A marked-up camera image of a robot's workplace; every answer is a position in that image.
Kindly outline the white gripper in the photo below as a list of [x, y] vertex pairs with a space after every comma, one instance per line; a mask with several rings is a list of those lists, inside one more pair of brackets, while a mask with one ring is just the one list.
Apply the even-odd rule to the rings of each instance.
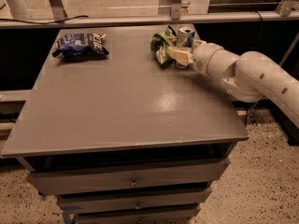
[[186, 47], [168, 47], [168, 55], [183, 66], [192, 64], [194, 71], [203, 76], [208, 76], [208, 67], [212, 56], [223, 50], [223, 47], [215, 43], [206, 43], [206, 41], [195, 38], [192, 42], [192, 48]]

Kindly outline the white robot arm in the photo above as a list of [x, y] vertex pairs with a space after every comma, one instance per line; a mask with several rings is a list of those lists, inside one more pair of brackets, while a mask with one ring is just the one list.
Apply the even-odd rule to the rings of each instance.
[[236, 55], [222, 46], [195, 39], [193, 48], [169, 47], [171, 58], [203, 76], [216, 78], [235, 99], [271, 100], [299, 127], [299, 81], [258, 51]]

